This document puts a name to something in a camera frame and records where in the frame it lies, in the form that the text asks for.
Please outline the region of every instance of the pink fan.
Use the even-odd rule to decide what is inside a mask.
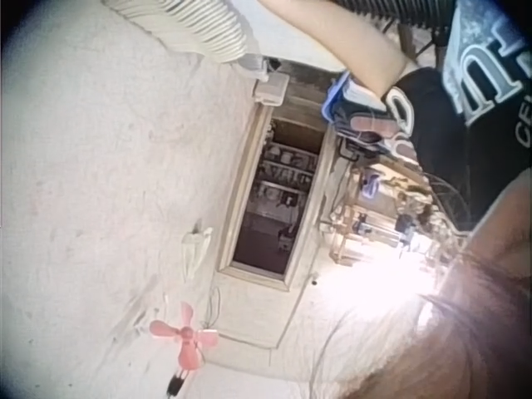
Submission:
[[[181,352],[178,361],[183,370],[190,372],[201,366],[198,344],[204,347],[215,346],[218,343],[218,332],[216,330],[194,331],[190,326],[194,310],[186,302],[181,303],[181,315],[183,317],[181,329],[155,320],[150,324],[150,332],[154,337],[173,337],[176,340],[181,338]]]

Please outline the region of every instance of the bright light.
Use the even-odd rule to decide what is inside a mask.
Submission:
[[[322,274],[318,286],[331,312],[353,311],[357,318],[373,320],[433,289],[434,276],[420,265],[419,258],[403,257],[336,267]]]

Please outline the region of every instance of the brown hair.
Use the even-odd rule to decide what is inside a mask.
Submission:
[[[463,264],[460,302],[425,297],[434,323],[343,399],[532,397],[530,279]]]

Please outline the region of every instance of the fan blade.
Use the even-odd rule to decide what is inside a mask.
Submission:
[[[183,341],[183,343],[181,344],[181,352],[178,361],[181,368],[188,372],[200,368],[200,354],[198,353],[195,343],[192,342],[192,340]]]
[[[201,343],[204,347],[214,347],[218,345],[218,331],[216,330],[200,330],[196,334],[196,341]]]
[[[165,322],[155,320],[150,323],[150,333],[154,337],[175,337],[179,335],[180,330],[169,326]]]
[[[190,321],[194,316],[194,310],[187,302],[181,303],[181,317],[183,318],[183,327],[190,327]]]

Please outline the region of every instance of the black t-shirt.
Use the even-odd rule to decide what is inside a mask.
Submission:
[[[443,79],[430,68],[385,97],[459,229],[472,229],[500,192],[530,168],[530,47],[489,1],[458,3]],[[467,203],[460,206],[457,195]]]

